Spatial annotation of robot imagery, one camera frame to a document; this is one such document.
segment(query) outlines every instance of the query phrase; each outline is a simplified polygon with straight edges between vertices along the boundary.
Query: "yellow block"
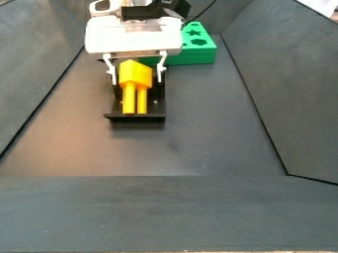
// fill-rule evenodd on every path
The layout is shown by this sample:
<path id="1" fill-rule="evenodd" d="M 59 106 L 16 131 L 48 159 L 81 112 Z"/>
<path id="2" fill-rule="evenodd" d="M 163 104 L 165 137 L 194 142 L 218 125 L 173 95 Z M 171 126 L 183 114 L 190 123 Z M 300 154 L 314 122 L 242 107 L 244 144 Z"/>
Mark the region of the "yellow block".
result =
<path id="1" fill-rule="evenodd" d="M 121 63 L 119 83 L 123 89 L 123 114 L 135 114 L 138 89 L 138 114 L 147 113 L 147 89 L 153 88 L 153 68 L 130 59 Z"/>

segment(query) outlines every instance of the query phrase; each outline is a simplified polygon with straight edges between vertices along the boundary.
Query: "yellow cylinder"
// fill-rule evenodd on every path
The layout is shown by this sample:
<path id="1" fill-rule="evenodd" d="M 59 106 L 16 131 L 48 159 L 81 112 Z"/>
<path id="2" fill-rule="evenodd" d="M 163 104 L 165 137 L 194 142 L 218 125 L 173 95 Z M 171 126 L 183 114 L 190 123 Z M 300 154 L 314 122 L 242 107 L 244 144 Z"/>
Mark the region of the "yellow cylinder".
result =
<path id="1" fill-rule="evenodd" d="M 145 86 L 138 87 L 138 114 L 141 115 L 147 113 L 147 93 Z"/>
<path id="2" fill-rule="evenodd" d="M 127 82 L 123 87 L 123 114 L 135 114 L 135 93 L 137 87 L 134 82 Z"/>

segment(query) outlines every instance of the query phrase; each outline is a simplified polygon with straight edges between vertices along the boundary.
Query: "star-shaped hole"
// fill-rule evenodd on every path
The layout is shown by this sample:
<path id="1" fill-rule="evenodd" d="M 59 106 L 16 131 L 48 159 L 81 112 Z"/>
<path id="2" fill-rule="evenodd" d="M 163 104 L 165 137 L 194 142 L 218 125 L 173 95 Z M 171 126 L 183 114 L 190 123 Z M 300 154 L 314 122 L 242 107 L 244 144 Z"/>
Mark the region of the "star-shaped hole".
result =
<path id="1" fill-rule="evenodd" d="M 190 32 L 186 32 L 190 36 L 201 36 L 201 32 L 191 30 Z"/>

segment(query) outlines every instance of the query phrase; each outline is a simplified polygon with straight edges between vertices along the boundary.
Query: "green shape sorter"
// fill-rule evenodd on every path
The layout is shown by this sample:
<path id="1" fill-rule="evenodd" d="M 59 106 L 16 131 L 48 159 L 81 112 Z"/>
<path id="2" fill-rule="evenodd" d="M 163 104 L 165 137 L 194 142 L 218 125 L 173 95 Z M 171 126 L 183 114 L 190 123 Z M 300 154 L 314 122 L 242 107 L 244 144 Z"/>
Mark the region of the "green shape sorter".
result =
<path id="1" fill-rule="evenodd" d="M 182 30 L 182 52 L 170 55 L 166 65 L 211 64 L 215 62 L 217 44 L 199 22 L 189 23 Z M 158 56 L 142 57 L 141 63 L 155 66 L 161 62 Z"/>

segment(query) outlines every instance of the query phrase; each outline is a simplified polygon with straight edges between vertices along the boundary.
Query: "dark gray surface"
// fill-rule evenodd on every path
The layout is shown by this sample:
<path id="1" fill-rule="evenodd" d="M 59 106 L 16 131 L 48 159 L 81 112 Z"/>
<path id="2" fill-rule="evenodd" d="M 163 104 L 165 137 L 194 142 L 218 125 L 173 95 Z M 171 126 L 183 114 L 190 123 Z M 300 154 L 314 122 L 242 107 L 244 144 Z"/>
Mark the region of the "dark gray surface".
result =
<path id="1" fill-rule="evenodd" d="M 14 1 L 14 0 L 0 0 L 0 6 L 10 3 L 11 1 Z"/>
<path id="2" fill-rule="evenodd" d="M 209 6 L 213 0 L 187 0 L 191 4 L 191 11 L 187 21 L 195 17 Z M 197 21 L 201 21 L 207 31 L 221 34 L 236 20 L 244 9 L 253 0 L 218 0 L 213 7 L 203 13 Z"/>
<path id="3" fill-rule="evenodd" d="M 0 7 L 0 153 L 83 47 L 85 24 L 58 0 Z"/>
<path id="4" fill-rule="evenodd" d="M 338 183 L 338 26 L 256 0 L 223 38 L 290 174 Z"/>
<path id="5" fill-rule="evenodd" d="M 113 127 L 106 65 L 85 52 L 0 161 L 2 176 L 284 175 L 225 44 L 169 69 L 169 118 Z"/>
<path id="6" fill-rule="evenodd" d="M 94 0 L 58 0 L 58 2 L 71 11 L 79 20 L 87 22 L 89 4 Z"/>
<path id="7" fill-rule="evenodd" d="M 286 176 L 2 178 L 0 252 L 337 251 L 337 210 Z"/>

